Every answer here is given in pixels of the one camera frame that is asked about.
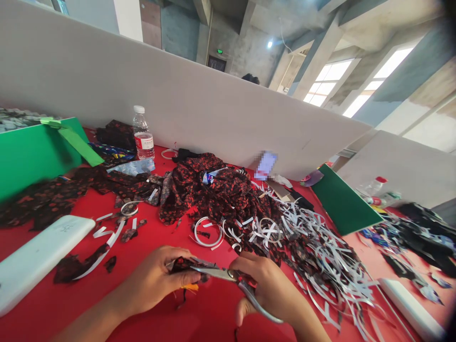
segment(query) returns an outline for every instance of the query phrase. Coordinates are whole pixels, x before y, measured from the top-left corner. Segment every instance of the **bottle label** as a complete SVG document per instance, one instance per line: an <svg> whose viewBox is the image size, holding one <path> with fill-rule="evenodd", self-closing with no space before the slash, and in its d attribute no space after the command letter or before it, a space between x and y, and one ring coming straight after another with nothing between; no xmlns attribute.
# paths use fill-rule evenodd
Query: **bottle label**
<svg viewBox="0 0 456 342"><path fill-rule="evenodd" d="M136 142L136 148L138 150L150 150L153 148L153 138L138 138L137 136L134 137L134 140Z"/></svg>

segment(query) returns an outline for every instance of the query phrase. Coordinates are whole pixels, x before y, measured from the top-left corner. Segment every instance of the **window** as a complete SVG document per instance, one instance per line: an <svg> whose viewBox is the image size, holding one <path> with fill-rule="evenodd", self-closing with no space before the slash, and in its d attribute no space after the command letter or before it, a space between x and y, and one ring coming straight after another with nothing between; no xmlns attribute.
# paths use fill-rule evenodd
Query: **window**
<svg viewBox="0 0 456 342"><path fill-rule="evenodd" d="M367 85L364 91L359 95L350 107L347 108L343 116L353 117L356 112L362 107L369 97L380 88L381 84L388 78L389 75L402 63L402 61L409 55L414 47L404 48L397 50L381 67L378 73L375 74L373 80Z"/></svg>
<svg viewBox="0 0 456 342"><path fill-rule="evenodd" d="M310 88L309 93L305 96L304 102L320 107L336 86L337 81L345 74L352 61L351 59L325 65L315 80L316 82Z"/></svg>

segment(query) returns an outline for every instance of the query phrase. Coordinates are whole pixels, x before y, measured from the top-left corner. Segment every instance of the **plastic bottle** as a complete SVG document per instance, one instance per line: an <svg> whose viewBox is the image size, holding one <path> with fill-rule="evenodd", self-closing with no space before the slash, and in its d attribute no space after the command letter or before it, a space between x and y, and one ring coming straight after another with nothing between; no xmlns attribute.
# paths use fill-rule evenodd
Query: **plastic bottle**
<svg viewBox="0 0 456 342"><path fill-rule="evenodd" d="M152 133L149 131L149 126L144 118L144 107L134 106L135 115L133 119L134 141L138 150L138 159L155 158L155 150L153 148Z"/></svg>
<svg viewBox="0 0 456 342"><path fill-rule="evenodd" d="M383 184L385 184L388 180L383 177L377 177L376 179L363 183L356 188L360 196L365 198L371 198L375 196L380 190Z"/></svg>
<svg viewBox="0 0 456 342"><path fill-rule="evenodd" d="M383 209L386 207L391 207L393 204L400 201L402 195L399 192L390 191L380 196L380 198L385 201L385 203L380 207Z"/></svg>

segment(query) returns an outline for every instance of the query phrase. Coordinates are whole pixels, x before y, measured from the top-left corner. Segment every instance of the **bottle cap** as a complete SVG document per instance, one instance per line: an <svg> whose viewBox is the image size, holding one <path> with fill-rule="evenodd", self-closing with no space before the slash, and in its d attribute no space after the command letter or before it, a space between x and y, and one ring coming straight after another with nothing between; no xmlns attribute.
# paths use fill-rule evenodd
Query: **bottle cap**
<svg viewBox="0 0 456 342"><path fill-rule="evenodd" d="M386 183L388 181L386 178L383 177L377 177L375 180L379 181L380 183Z"/></svg>
<svg viewBox="0 0 456 342"><path fill-rule="evenodd" d="M133 110L135 111L135 113L138 113L138 114L144 114L146 111L144 110L144 107L143 106L133 106Z"/></svg>

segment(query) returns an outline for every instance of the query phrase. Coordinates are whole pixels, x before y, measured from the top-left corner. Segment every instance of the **white partition wall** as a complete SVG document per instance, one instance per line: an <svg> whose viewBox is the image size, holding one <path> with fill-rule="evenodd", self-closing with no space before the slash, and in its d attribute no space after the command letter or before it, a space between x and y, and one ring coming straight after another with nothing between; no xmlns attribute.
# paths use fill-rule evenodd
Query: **white partition wall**
<svg viewBox="0 0 456 342"><path fill-rule="evenodd" d="M351 187L382 176L382 192L432 208L456 197L456 156L378 131L337 174Z"/></svg>
<svg viewBox="0 0 456 342"><path fill-rule="evenodd" d="M262 150L299 180L370 126L18 0L0 2L0 105L130 123L155 143L248 166Z"/></svg>

